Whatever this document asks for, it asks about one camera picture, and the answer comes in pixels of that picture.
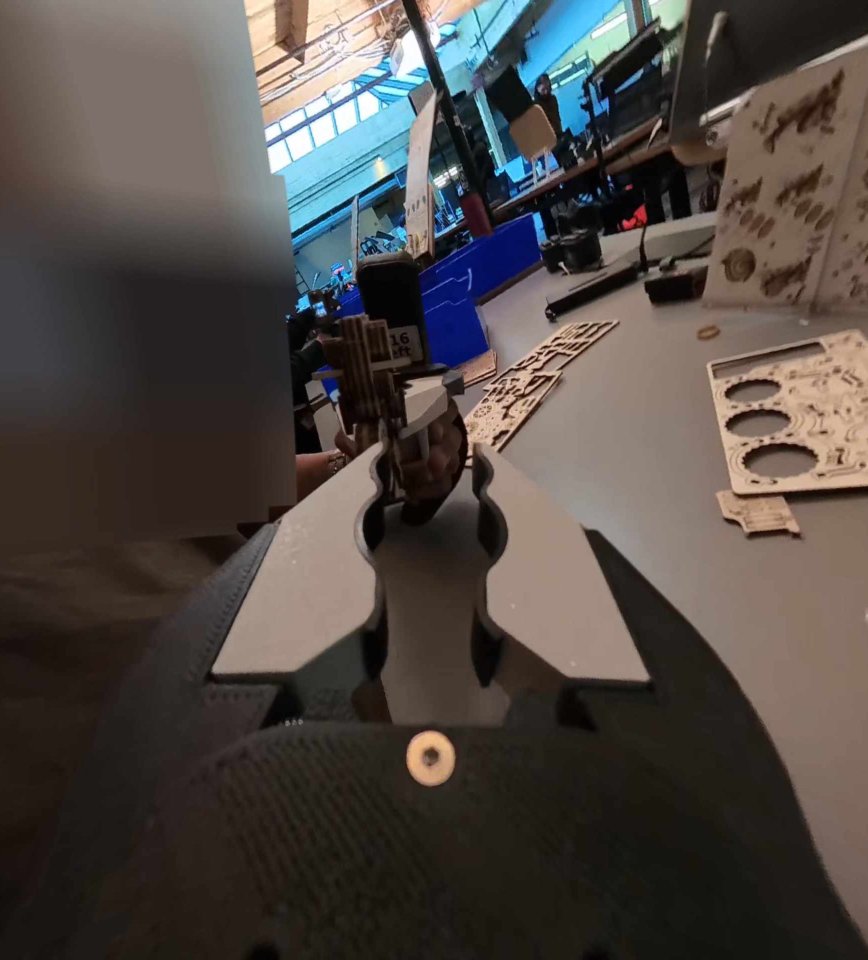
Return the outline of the wooden sheet with large cutouts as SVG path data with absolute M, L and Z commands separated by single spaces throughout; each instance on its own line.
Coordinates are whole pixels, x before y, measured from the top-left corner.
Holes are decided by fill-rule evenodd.
M 559 326 L 517 361 L 488 381 L 484 392 L 516 388 L 556 378 L 563 369 L 618 326 L 618 320 L 575 321 Z

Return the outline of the standing white display board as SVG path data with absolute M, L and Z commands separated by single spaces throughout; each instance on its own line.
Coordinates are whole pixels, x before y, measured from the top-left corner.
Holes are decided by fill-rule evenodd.
M 430 181 L 430 154 L 438 115 L 438 95 L 431 91 L 409 131 L 405 184 L 406 251 L 417 263 L 435 251 L 435 200 Z

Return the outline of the tan curved board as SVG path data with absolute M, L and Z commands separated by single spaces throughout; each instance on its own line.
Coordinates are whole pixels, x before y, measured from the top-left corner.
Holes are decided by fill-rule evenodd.
M 670 147 L 674 159 L 684 168 L 722 162 L 728 153 L 726 143 L 707 144 L 704 139 L 684 140 Z

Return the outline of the black metal pole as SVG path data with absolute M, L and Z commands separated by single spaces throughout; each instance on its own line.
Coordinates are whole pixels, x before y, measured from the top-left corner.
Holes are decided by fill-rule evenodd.
M 409 26 L 416 38 L 418 49 L 427 68 L 432 88 L 440 106 L 440 113 L 448 128 L 450 138 L 463 170 L 467 182 L 466 192 L 471 190 L 476 191 L 480 193 L 484 197 L 485 202 L 488 203 L 483 178 L 475 163 L 463 124 L 457 114 L 446 78 L 440 66 L 440 61 L 438 60 L 433 43 L 430 40 L 427 23 L 416 1 L 402 1 L 401 4 L 408 19 Z

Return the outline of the person's left forearm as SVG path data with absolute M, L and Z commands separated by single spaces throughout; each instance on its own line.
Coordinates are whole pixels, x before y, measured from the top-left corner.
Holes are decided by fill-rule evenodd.
M 334 475 L 335 451 L 296 455 L 296 501 L 300 502 Z

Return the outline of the grey desk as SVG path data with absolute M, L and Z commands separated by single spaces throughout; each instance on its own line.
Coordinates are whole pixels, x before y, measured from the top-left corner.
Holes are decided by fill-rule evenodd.
M 642 282 L 573 322 L 618 326 L 573 361 L 504 455 L 601 532 L 717 651 L 796 787 L 841 898 L 868 941 L 868 491 L 789 499 L 801 536 L 745 537 L 706 365 L 821 333 L 819 317 L 652 306 Z M 696 332 L 718 325 L 720 335 Z

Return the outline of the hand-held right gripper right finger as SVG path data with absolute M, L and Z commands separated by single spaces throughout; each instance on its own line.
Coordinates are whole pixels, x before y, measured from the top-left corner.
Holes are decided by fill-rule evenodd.
M 651 678 L 587 531 L 500 453 L 473 448 L 482 687 L 647 687 Z

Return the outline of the small wooden part sheet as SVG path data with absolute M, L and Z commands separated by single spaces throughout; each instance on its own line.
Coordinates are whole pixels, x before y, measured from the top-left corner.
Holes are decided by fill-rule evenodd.
M 800 525 L 781 495 L 744 497 L 720 490 L 716 498 L 723 519 L 738 526 L 746 537 L 775 533 L 800 537 Z

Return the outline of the person's brown shirt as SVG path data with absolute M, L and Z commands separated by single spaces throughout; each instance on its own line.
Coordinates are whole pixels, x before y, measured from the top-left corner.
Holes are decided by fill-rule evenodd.
M 99 716 L 240 534 L 0 558 L 0 934 Z

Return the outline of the person's left hand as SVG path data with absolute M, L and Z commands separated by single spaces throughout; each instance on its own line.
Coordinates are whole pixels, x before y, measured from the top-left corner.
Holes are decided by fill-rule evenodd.
M 427 437 L 426 456 L 408 461 L 406 454 L 400 454 L 401 486 L 405 495 L 401 520 L 409 526 L 421 526 L 437 513 L 463 471 L 466 434 L 454 402 L 429 425 Z M 335 450 L 343 450 L 348 462 L 357 456 L 355 443 L 343 432 L 335 436 L 335 444 Z

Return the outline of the black flat case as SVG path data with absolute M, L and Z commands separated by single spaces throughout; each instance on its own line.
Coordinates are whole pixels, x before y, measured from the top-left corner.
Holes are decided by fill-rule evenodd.
M 593 278 L 561 295 L 549 298 L 545 306 L 545 317 L 550 324 L 556 323 L 563 315 L 636 282 L 640 274 L 640 267 L 634 263 L 623 263 L 599 270 Z

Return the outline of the long wooden workbench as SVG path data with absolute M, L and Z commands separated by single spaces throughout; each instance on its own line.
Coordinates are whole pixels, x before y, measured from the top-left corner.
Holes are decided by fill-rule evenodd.
M 540 200 L 548 194 L 565 190 L 574 182 L 587 183 L 592 177 L 612 177 L 626 173 L 670 150 L 672 147 L 667 119 L 663 114 L 657 114 L 622 134 L 599 154 L 566 171 L 549 175 L 540 184 L 518 196 L 493 204 L 490 211 L 496 222 L 508 222 L 519 215 L 519 210 L 525 211 L 539 205 Z

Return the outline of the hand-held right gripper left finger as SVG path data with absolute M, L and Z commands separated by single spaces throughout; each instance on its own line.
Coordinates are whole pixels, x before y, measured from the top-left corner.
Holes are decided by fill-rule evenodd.
M 213 666 L 224 683 L 369 683 L 388 653 L 374 550 L 389 444 L 380 441 L 288 511 Z

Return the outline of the large black desk monitor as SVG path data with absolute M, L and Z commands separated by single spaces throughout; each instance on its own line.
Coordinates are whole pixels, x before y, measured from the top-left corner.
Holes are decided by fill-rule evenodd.
M 672 145 L 711 107 L 868 35 L 868 1 L 690 1 L 669 116 Z

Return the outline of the black box with red print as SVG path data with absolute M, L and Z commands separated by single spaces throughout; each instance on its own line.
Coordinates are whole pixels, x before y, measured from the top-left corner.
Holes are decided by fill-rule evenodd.
M 707 272 L 706 264 L 661 272 L 645 279 L 644 291 L 653 306 L 695 301 L 704 294 Z

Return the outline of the wooden model vehicle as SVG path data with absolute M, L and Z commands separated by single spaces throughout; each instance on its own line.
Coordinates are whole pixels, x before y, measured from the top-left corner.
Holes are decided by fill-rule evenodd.
M 401 361 L 393 357 L 387 323 L 364 314 L 338 318 L 322 348 L 326 377 L 337 382 L 344 433 L 356 453 L 394 438 L 407 417 Z

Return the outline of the wooden sheet with round holes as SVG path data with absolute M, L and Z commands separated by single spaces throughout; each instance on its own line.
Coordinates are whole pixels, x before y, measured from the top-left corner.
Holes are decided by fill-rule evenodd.
M 857 329 L 708 363 L 731 491 L 868 489 L 868 339 Z

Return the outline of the assembly instruction sheet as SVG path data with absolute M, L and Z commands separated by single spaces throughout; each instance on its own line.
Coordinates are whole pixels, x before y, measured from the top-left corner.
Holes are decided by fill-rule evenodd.
M 868 308 L 868 44 L 756 87 L 733 115 L 704 303 Z

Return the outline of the blue plastic bin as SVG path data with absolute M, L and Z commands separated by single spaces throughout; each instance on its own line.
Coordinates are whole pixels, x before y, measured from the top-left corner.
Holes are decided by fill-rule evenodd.
M 459 282 L 481 305 L 538 270 L 541 261 L 535 215 L 528 213 L 440 259 L 425 271 L 422 287 Z
M 363 261 L 340 314 L 387 325 L 391 355 L 414 365 L 454 368 L 488 350 L 470 269 L 419 270 L 410 259 Z

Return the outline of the tan backed monitor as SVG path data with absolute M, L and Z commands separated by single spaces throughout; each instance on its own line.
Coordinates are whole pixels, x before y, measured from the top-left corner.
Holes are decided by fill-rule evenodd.
M 509 130 L 517 150 L 529 164 L 551 154 L 558 143 L 559 136 L 543 107 L 536 102 L 531 102 L 522 114 L 509 122 Z

